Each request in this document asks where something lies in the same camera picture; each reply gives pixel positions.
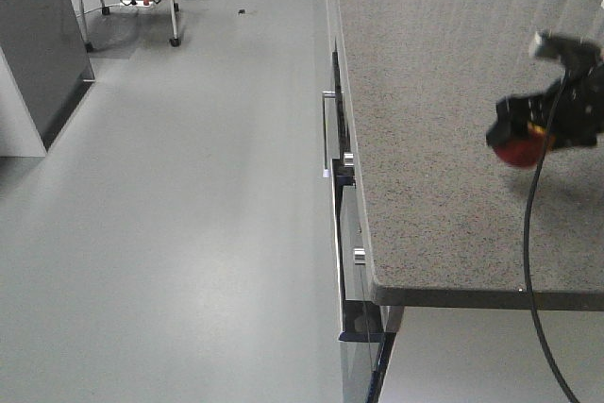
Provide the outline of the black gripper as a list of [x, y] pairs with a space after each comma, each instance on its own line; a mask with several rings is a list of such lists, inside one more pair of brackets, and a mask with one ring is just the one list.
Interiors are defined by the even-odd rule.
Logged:
[[603, 132], [603, 49], [584, 39], [537, 31], [528, 52], [559, 63], [564, 74], [542, 92], [499, 100], [487, 145], [526, 139], [536, 126], [550, 130], [554, 148], [596, 145]]

